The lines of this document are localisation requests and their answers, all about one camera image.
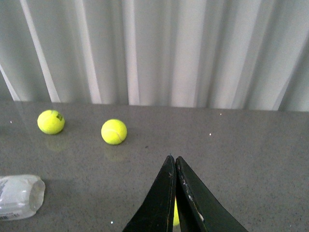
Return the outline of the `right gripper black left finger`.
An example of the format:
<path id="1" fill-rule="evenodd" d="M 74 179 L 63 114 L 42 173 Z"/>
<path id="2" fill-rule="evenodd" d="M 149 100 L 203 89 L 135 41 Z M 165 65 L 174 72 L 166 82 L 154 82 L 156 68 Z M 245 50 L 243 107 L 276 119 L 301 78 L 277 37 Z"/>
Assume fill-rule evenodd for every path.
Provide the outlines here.
<path id="1" fill-rule="evenodd" d="M 177 173 L 175 160 L 168 155 L 143 203 L 123 231 L 173 231 Z"/>

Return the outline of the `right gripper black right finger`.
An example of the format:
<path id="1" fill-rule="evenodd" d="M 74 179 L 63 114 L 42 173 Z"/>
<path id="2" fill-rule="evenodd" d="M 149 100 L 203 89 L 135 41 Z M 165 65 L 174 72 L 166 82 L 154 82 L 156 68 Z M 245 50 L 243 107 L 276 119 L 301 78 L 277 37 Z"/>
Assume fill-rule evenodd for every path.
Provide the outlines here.
<path id="1" fill-rule="evenodd" d="M 176 158 L 176 200 L 182 232 L 246 232 L 183 157 Z"/>

